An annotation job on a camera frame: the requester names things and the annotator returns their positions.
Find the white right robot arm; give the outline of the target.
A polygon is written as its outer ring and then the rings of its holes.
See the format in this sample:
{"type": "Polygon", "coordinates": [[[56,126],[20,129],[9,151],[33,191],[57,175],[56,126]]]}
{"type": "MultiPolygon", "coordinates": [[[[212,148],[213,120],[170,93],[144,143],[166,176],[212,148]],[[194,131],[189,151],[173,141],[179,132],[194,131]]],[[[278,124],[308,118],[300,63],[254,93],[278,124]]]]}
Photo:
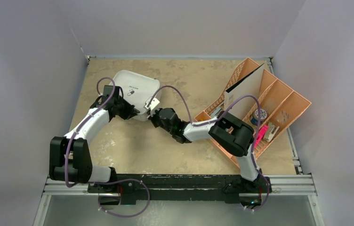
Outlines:
{"type": "Polygon", "coordinates": [[[181,144],[214,139],[225,151],[236,157],[242,178],[242,187],[249,192],[260,186],[260,167],[254,160],[254,129],[230,113],[203,122],[181,120],[174,109],[147,110],[154,127],[167,131],[181,144]]]}

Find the grey medicine case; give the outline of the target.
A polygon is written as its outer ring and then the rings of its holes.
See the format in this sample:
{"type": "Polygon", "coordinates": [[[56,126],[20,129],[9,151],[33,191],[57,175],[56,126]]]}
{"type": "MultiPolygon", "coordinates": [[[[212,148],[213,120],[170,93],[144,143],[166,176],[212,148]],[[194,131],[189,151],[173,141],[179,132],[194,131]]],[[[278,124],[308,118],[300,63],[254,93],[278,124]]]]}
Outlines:
{"type": "Polygon", "coordinates": [[[160,88],[161,82],[135,72],[121,70],[113,78],[116,86],[120,86],[124,93],[124,99],[134,105],[139,113],[133,117],[137,121],[147,121],[145,104],[160,88]]]}

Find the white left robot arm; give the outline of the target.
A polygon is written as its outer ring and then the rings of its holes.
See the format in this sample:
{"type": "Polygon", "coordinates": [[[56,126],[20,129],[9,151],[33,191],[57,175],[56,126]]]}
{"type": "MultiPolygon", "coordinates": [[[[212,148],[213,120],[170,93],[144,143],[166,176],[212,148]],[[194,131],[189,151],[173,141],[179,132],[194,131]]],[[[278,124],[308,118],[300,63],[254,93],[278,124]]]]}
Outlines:
{"type": "Polygon", "coordinates": [[[64,181],[67,187],[77,183],[99,183],[107,193],[116,190],[117,178],[114,168],[93,164],[89,145],[114,117],[128,120],[139,113],[134,105],[124,99],[120,86],[106,85],[84,119],[62,137],[50,141],[49,177],[64,181]]]}

